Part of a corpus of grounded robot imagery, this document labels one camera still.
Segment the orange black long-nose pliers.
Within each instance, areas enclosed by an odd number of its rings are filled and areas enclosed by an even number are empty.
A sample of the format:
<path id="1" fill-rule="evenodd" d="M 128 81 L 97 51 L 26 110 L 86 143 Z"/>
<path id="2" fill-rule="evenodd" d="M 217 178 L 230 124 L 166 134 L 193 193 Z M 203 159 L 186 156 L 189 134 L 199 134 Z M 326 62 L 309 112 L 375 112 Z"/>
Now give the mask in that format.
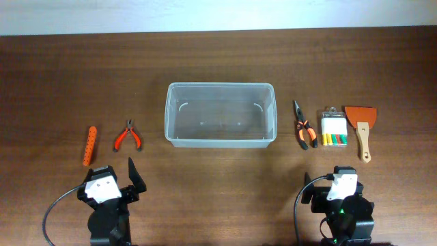
<path id="1" fill-rule="evenodd" d="M 317 139 L 317 135 L 315 133 L 314 128 L 310 125 L 309 121 L 306 120 L 301 108 L 299 107 L 297 101 L 294 101 L 294 109 L 295 109 L 295 113 L 296 113 L 296 135 L 297 135 L 297 139 L 298 139 L 298 143 L 300 144 L 300 147 L 303 150 L 307 150 L 309 147 L 307 145 L 307 143 L 305 142 L 305 138 L 304 138 L 304 131 L 307 131 L 309 136 L 310 136 L 310 140 L 311 140 L 311 145 L 313 148 L 318 147 L 318 139 Z"/>

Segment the clear case of screwdriver bits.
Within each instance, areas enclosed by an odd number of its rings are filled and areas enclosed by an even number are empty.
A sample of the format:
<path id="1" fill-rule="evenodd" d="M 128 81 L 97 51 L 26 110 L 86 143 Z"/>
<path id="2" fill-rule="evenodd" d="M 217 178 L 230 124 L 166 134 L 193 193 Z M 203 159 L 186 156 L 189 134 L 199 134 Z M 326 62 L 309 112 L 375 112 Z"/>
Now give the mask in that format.
<path id="1" fill-rule="evenodd" d="M 321 117 L 323 146 L 344 147 L 348 144 L 346 114 L 330 107 L 322 112 Z"/>

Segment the orange perforated bar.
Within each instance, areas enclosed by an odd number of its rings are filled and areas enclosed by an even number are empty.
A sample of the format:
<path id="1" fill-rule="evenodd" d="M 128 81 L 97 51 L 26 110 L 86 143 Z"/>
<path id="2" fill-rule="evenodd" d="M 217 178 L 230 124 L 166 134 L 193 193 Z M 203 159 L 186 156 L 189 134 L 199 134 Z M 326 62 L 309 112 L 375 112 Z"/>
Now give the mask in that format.
<path id="1" fill-rule="evenodd" d="M 94 151 L 94 146 L 96 142 L 97 128 L 95 126 L 90 126 L 88 135 L 87 135 L 87 143 L 85 147 L 85 152 L 83 156 L 83 165 L 90 166 L 91 158 Z"/>

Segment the orange scraper wooden handle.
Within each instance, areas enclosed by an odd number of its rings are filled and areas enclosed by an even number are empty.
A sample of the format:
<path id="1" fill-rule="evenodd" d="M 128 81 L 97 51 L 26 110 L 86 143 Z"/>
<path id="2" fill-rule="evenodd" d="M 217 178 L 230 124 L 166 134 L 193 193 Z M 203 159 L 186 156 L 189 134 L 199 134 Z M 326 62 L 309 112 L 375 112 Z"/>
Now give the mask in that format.
<path id="1" fill-rule="evenodd" d="M 345 106 L 346 117 L 354 127 L 360 143 L 361 161 L 368 163 L 371 160 L 369 151 L 369 130 L 374 126 L 377 118 L 377 109 L 374 107 Z"/>

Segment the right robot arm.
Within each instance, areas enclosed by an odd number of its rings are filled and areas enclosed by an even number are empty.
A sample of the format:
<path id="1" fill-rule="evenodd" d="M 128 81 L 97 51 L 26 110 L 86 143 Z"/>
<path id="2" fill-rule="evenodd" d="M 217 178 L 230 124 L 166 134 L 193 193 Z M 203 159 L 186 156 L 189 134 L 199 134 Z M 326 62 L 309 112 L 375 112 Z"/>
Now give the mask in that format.
<path id="1" fill-rule="evenodd" d="M 323 214 L 331 236 L 323 234 L 321 245 L 370 245 L 375 222 L 374 203 L 363 197 L 363 185 L 356 170 L 336 167 L 333 173 L 315 179 L 305 174 L 297 202 L 311 205 L 311 212 Z"/>

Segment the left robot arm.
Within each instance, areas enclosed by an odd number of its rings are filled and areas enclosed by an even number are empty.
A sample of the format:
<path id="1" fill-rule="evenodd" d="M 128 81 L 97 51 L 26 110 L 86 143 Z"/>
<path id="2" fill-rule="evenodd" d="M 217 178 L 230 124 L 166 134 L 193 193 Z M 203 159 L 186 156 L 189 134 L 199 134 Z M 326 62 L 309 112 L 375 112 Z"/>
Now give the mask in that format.
<path id="1" fill-rule="evenodd" d="M 120 188 L 112 166 L 90 169 L 77 191 L 77 198 L 94 210 L 87 222 L 91 245 L 132 244 L 128 205 L 139 201 L 147 187 L 131 158 L 128 177 L 132 184 Z"/>

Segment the clear plastic container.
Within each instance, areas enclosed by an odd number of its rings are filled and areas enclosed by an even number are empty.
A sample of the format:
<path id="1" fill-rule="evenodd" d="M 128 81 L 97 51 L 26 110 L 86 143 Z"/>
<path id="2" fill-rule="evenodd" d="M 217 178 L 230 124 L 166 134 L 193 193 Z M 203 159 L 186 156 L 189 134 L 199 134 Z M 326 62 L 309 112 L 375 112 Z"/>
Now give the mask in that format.
<path id="1" fill-rule="evenodd" d="M 168 87 L 165 138 L 177 148 L 266 148 L 276 137 L 276 96 L 269 83 Z"/>

